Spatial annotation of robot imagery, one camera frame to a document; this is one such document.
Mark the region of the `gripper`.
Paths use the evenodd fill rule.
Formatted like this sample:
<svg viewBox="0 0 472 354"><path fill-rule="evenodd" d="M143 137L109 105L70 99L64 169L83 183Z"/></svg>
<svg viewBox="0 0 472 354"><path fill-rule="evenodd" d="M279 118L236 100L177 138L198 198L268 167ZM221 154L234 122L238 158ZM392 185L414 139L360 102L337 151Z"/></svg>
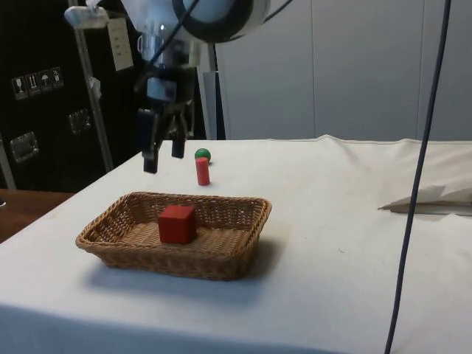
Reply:
<svg viewBox="0 0 472 354"><path fill-rule="evenodd" d="M133 92L144 92L147 98L161 104L182 104L173 114L172 157L184 158L185 143L194 136L195 69L155 67L144 69L138 76ZM159 148L162 144L162 117L155 111L137 111L138 143L143 157L143 170L157 173Z"/></svg>

